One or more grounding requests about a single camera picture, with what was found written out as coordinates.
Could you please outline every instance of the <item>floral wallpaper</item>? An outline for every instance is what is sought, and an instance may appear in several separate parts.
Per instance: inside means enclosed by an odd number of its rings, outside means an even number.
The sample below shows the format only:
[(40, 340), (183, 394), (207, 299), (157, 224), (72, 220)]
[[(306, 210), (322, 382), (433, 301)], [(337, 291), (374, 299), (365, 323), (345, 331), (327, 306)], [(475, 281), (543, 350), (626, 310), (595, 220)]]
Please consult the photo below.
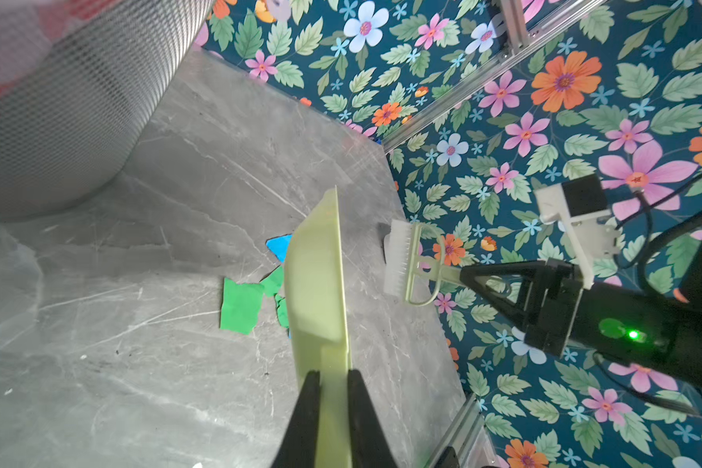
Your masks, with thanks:
[[(598, 7), (388, 158), (406, 215), (426, 223), (423, 253), (457, 266), (572, 260), (563, 226), (539, 221), (536, 189), (596, 172), (607, 188), (644, 187), (653, 203), (702, 172), (702, 0)], [(609, 223), (638, 206), (614, 204)], [(700, 210), (702, 180), (654, 210), (655, 230)], [(644, 220), (625, 225), (626, 261), (644, 231)], [(677, 284), (701, 239), (696, 231), (668, 244), (647, 266), (650, 283), (684, 300)], [(595, 273), (637, 287), (613, 261), (597, 261)], [(632, 397), (603, 375), (593, 350), (570, 346), (554, 358), (530, 348), (469, 289), (448, 286), (435, 306), (502, 466), (702, 466), (702, 418)], [(639, 392), (702, 408), (688, 383), (635, 364), (602, 365)]]
[[(548, 11), (544, 1), (526, 11)], [(216, 0), (196, 39), (372, 138), (401, 126), (505, 42), (490, 0), (290, 0), (288, 21), (263, 0)]]

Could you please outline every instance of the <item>white bristle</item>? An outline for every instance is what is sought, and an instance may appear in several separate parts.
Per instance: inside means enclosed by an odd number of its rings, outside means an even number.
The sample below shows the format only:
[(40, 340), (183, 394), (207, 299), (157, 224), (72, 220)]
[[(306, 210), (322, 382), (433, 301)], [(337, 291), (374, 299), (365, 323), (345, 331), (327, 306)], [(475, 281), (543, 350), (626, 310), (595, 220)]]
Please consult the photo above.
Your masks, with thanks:
[(412, 248), (413, 225), (405, 221), (393, 220), (385, 242), (385, 285), (384, 292), (398, 297), (406, 295), (408, 283), (408, 263)]

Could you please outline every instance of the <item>paper scrap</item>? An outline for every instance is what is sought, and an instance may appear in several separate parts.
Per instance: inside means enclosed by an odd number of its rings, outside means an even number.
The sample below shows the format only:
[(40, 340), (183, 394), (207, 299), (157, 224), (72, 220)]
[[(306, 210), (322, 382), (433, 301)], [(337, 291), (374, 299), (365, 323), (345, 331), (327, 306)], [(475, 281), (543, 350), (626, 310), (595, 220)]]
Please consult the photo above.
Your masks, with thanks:
[(221, 330), (249, 335), (257, 325), (262, 306), (262, 285), (237, 285), (224, 278), (224, 303), (221, 306)]
[(289, 242), (291, 240), (291, 234), (287, 236), (281, 236), (280, 238), (268, 239), (265, 245), (268, 249), (273, 252), (278, 261), (281, 263), (286, 260), (286, 251), (289, 249)]
[(289, 327), (289, 313), (286, 310), (286, 299), (275, 295), (275, 313), (278, 315), (278, 323), (283, 328)]
[(266, 276), (260, 284), (265, 288), (265, 295), (273, 297), (281, 290), (284, 285), (284, 268), (278, 267), (273, 272)]

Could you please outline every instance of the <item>white flower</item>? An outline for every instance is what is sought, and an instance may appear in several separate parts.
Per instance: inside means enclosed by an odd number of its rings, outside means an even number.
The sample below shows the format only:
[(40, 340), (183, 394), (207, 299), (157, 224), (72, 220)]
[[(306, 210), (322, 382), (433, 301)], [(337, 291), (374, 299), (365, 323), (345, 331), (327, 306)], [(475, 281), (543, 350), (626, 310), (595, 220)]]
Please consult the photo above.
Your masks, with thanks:
[(463, 160), (460, 155), (468, 152), (468, 143), (461, 142), (460, 135), (453, 133), (447, 142), (441, 140), (437, 143), (437, 150), (440, 152), (437, 156), (437, 164), (445, 165), (449, 162), (452, 167), (455, 167)]
[(476, 26), (471, 33), (471, 39), (475, 41), (468, 44), (466, 53), (471, 54), (478, 49), (479, 52), (484, 52), (491, 49), (494, 45), (494, 38), (501, 36), (505, 32), (504, 20), (502, 14), (496, 14), (489, 24), (482, 23)]
[(379, 44), (383, 39), (383, 32), (379, 28), (388, 22), (388, 17), (387, 8), (380, 8), (374, 13), (372, 0), (362, 3), (358, 8), (358, 18), (349, 19), (344, 26), (344, 34), (353, 37), (349, 50), (356, 53), (362, 50), (365, 43), (369, 44), (369, 47)]
[(673, 463), (675, 468), (701, 468), (699, 463), (689, 457), (675, 457)]
[(525, 333), (521, 332), (514, 326), (512, 327), (512, 335), (517, 341), (512, 346), (512, 351), (518, 356), (524, 356), (526, 353), (531, 358), (534, 364), (543, 364), (546, 362), (546, 354), (533, 346), (525, 344)]

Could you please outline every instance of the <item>light blue flower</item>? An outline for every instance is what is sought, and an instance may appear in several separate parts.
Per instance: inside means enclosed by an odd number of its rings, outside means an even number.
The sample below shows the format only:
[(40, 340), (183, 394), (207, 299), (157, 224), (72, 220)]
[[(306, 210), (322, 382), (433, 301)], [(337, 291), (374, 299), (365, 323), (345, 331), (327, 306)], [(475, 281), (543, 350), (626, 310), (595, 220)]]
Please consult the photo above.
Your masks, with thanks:
[(567, 413), (572, 417), (572, 420), (575, 422), (581, 422), (581, 421), (587, 421), (590, 419), (588, 415), (583, 414), (585, 412), (585, 407), (580, 405), (576, 407), (572, 407), (570, 411)]
[(632, 110), (629, 115), (639, 115), (640, 118), (644, 118), (646, 112), (653, 112), (655, 110), (655, 107), (648, 106), (648, 104), (650, 104), (650, 98), (647, 97), (641, 100), (639, 104), (631, 103), (629, 107), (634, 110)]
[(564, 454), (564, 461), (572, 463), (572, 466), (577, 466), (577, 462), (580, 461), (580, 457), (575, 455), (571, 448), (562, 450), (562, 453)]
[(525, 225), (523, 232), (528, 232), (531, 236), (541, 230), (541, 227), (538, 225), (538, 220), (533, 220), (530, 222), (523, 221), (523, 224)]
[(410, 64), (414, 63), (416, 59), (421, 55), (421, 52), (418, 51), (418, 49), (414, 48), (411, 52), (409, 52), (408, 57), (406, 58), (406, 61)]
[(450, 63), (453, 67), (459, 67), (464, 61), (466, 61), (466, 54), (460, 54), (458, 57), (450, 60)]
[(497, 335), (496, 342), (497, 342), (497, 343), (502, 343), (502, 344), (504, 344), (505, 347), (507, 347), (507, 345), (509, 344), (509, 342), (514, 342), (514, 341), (515, 341), (515, 339), (514, 339), (513, 337), (511, 337), (510, 334), (507, 333), (506, 330), (503, 330), (503, 331), (501, 331), (501, 332), (497, 332), (496, 335)]
[(562, 173), (559, 172), (559, 169), (557, 168), (551, 168), (548, 171), (546, 171), (546, 175), (544, 175), (545, 178), (551, 179), (551, 181), (555, 181), (557, 177), (561, 177)]
[(660, 52), (665, 50), (665, 47), (661, 47), (660, 44), (662, 44), (663, 41), (655, 41), (655, 44), (652, 46), (642, 46), (642, 49), (644, 52), (642, 53), (642, 56), (645, 57), (646, 55), (649, 56), (651, 59), (655, 58), (655, 54), (659, 54)]
[(489, 193), (489, 187), (487, 186), (481, 187), (480, 190), (478, 190), (478, 192), (476, 193), (476, 198), (479, 200), (487, 199), (490, 196), (491, 193)]
[(692, 434), (692, 429), (693, 427), (690, 425), (682, 426), (681, 424), (676, 424), (676, 427), (678, 428), (678, 431), (674, 431), (674, 435), (681, 436), (681, 440), (683, 440), (684, 443), (689, 443), (689, 439), (691, 440), (699, 440), (698, 435)]
[(688, 8), (692, 6), (692, 0), (676, 0), (674, 2), (674, 5), (671, 5), (671, 9), (675, 10), (676, 8), (679, 8), (679, 5), (683, 3), (684, 8)]
[(349, 46), (349, 43), (351, 40), (346, 39), (346, 41), (341, 41), (340, 37), (337, 37), (335, 39), (335, 45), (330, 48), (330, 50), (335, 52), (335, 56), (337, 57), (340, 54), (346, 55), (346, 47)]
[(593, 105), (595, 106), (599, 102), (603, 104), (604, 106), (608, 104), (608, 97), (611, 96), (616, 92), (616, 89), (609, 89), (606, 90), (606, 87), (601, 85), (598, 87), (598, 90), (595, 91), (594, 93), (590, 93), (590, 97), (594, 97), (593, 99)]
[(558, 51), (558, 53), (560, 53), (560, 54), (565, 54), (565, 55), (569, 55), (570, 52), (572, 51), (572, 49), (576, 49), (576, 48), (577, 48), (577, 44), (573, 44), (573, 43), (572, 43), (572, 40), (573, 40), (573, 39), (572, 39), (571, 37), (568, 37), (567, 40), (566, 40), (565, 42), (560, 42), (560, 43), (559, 43), (559, 51)]
[(572, 351), (570, 348), (565, 346), (564, 351), (562, 352), (562, 357), (565, 361), (577, 362), (577, 351)]
[(433, 163), (433, 162), (434, 162), (434, 158), (436, 158), (436, 157), (439, 156), (439, 155), (440, 155), (440, 154), (437, 153), (436, 151), (434, 151), (434, 150), (429, 150), (429, 152), (427, 153), (427, 163)]
[(482, 114), (484, 114), (484, 110), (482, 108), (479, 108), (479, 109), (474, 108), (468, 117), (470, 117), (471, 122), (473, 122), (475, 124), (476, 121), (482, 120), (484, 118), (482, 116)]
[(341, 13), (344, 15), (344, 21), (346, 21), (349, 16), (352, 18), (356, 18), (356, 6), (358, 5), (358, 2), (356, 0), (353, 0), (353, 3), (349, 4), (349, 0), (344, 0), (344, 6), (338, 10), (338, 13)]
[(395, 11), (393, 12), (393, 16), (395, 16), (395, 19), (400, 19), (402, 16), (405, 16), (408, 14), (406, 11), (406, 8), (408, 7), (408, 2), (402, 4), (402, 5), (395, 5)]

